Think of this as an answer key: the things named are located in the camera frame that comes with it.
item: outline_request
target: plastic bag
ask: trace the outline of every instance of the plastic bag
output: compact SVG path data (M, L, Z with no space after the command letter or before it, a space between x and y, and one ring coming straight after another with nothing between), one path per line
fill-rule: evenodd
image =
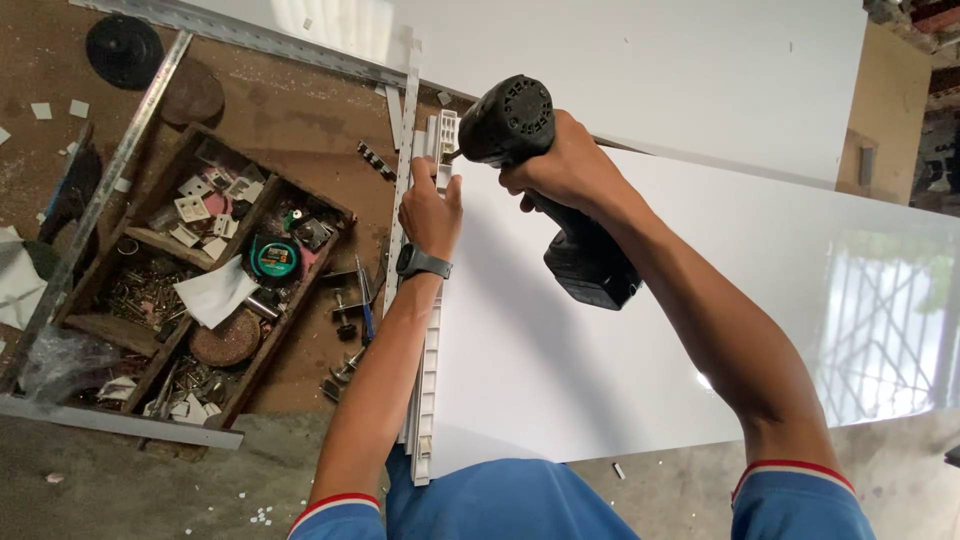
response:
M29 400L56 404L67 396L98 386L104 370L120 361L120 351L81 331L44 327L17 376Z

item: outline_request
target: blue shirt sleeve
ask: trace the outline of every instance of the blue shirt sleeve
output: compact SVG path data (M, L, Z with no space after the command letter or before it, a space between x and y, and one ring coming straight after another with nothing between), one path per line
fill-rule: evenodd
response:
M376 499L348 493L312 504L297 518L288 540L386 540Z
M759 461L733 493L732 540L876 540L853 488L801 461Z

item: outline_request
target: green tape measure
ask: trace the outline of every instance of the green tape measure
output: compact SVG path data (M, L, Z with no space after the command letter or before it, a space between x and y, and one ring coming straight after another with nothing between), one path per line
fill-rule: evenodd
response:
M258 234L250 249L250 267L261 278L286 278L300 266L300 247L290 238Z

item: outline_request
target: metal ruler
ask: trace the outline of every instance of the metal ruler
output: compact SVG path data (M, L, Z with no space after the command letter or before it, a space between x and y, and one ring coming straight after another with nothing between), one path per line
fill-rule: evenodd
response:
M86 206L84 216L80 219L77 231L74 233L66 253L60 258L60 263L57 264L53 276L47 282L47 288L44 289L43 295L36 305L34 315L30 318L30 322L27 323L27 328L24 329L23 334L20 336L16 352L13 355L11 364L7 368L6 379L3 381L2 387L0 387L0 391L13 391L16 375L27 363L27 354L30 352L31 347L33 347L34 342L36 342L37 335L40 330L50 322L54 313L56 313L67 284L73 276L73 268L77 264L77 259L80 257L87 240L93 233L93 229L100 219L100 214L104 211L104 206L107 204L107 199L116 186L117 180L119 180L120 175L127 166L127 162L130 161L133 151L136 149L136 144L140 141L140 137L147 129L147 124L154 115L156 106L159 104L160 98L163 97L163 92L167 89L167 85L170 83L174 71L177 70L180 59L183 58L187 45L190 44L191 37L193 37L192 34L180 31L177 34L177 39L174 41L174 44L171 45L170 50L167 52L166 58L163 59L163 63L156 71L154 81L150 83L150 87L147 88L143 100L140 101L140 106L137 108L136 113L133 115L133 120L127 128L127 132L123 135L123 138L120 139L117 151L113 154L113 158L110 160L103 178L100 179L100 183L97 184L97 190L94 192L90 204Z
M396 258L403 247L405 234L400 227L400 202L410 188L410 160L414 150L414 123L417 120L417 92L420 90L420 50L422 44L414 38L410 46L410 72L407 74L407 90L403 98L403 131L400 133L400 160L396 167L396 191L394 193L394 223L390 228L390 256L387 259L387 283L383 293L383 313L396 296L399 275L396 273Z

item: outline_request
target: round sanding disc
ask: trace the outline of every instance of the round sanding disc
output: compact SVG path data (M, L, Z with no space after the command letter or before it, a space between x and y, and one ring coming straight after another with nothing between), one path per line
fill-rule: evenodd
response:
M204 122L224 107L224 88L206 64L190 58L180 61L163 93L160 117L182 126Z
M190 336L190 352L210 367L227 367L249 358L260 344L260 318L236 309L217 328L199 327Z
M97 75L118 88L144 90L163 61L163 43L136 17L111 15L86 33L86 59Z

